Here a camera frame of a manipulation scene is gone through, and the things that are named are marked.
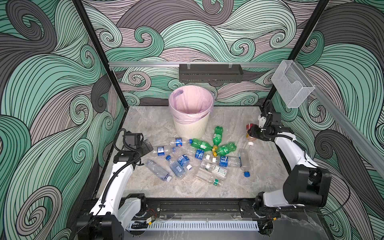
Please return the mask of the red label plastic bottle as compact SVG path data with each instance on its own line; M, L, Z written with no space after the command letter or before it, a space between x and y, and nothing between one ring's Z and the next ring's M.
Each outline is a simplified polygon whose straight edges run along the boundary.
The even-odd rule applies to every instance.
M250 134L249 134L249 130L251 129L251 127L253 126L254 124L247 124L246 125L246 138L247 138L247 143L249 146L254 146L255 144L255 141L257 140L256 138L252 137Z

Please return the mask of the long clear bottle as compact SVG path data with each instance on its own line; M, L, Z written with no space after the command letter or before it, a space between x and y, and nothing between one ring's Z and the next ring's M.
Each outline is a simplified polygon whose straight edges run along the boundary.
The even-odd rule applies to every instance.
M162 168L159 164L152 160L148 160L145 163L145 166L152 172L154 173L159 179L165 182L170 182L172 180L172 176L170 173Z

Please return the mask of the clear bottle blue cap short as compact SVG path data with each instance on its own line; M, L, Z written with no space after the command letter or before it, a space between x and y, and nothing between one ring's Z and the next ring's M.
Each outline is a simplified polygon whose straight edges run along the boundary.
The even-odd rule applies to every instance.
M176 175L177 178L182 179L186 175L186 171L177 160L172 158L170 155L166 156L166 160L169 163L171 170L173 171L173 173Z

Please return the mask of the clear bottle white green label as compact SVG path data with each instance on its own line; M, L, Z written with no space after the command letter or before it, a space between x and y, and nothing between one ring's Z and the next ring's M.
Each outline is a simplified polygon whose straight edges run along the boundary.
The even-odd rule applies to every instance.
M228 170L226 170L224 167L220 167L216 164L211 164L206 161L202 161L200 167L223 180L225 180L229 174Z

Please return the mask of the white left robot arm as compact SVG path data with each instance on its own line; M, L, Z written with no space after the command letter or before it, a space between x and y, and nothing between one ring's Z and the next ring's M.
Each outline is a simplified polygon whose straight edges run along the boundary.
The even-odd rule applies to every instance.
M142 133L119 131L124 132L123 148L117 149L112 173L102 195L89 213L79 217L73 240L123 240L133 218L147 211L144 194L133 194L123 202L122 198L135 167L143 165L141 158L153 147Z

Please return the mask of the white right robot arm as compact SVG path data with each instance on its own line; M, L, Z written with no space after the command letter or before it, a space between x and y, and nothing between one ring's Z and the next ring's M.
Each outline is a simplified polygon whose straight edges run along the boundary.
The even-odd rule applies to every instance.
M247 133L252 138L274 142L290 169L281 189L258 194L258 207L325 206L331 173L320 168L298 142L293 130L283 125L281 113L275 112L271 100L266 101L258 120L258 125L251 126Z

